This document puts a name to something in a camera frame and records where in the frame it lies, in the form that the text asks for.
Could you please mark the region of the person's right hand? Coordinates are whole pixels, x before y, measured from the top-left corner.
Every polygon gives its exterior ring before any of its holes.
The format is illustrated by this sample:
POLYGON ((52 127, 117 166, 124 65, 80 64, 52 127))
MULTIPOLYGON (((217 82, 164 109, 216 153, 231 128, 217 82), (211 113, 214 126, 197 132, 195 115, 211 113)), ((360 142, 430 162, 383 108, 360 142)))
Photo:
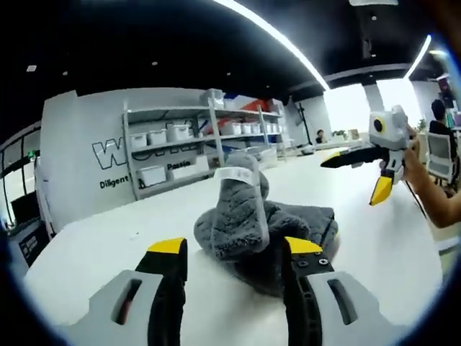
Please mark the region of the person's right hand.
POLYGON ((417 132, 407 125, 410 142, 408 148, 404 152, 404 179, 410 182, 414 187, 423 182, 427 178, 425 166, 419 160, 420 142, 417 139, 417 132))

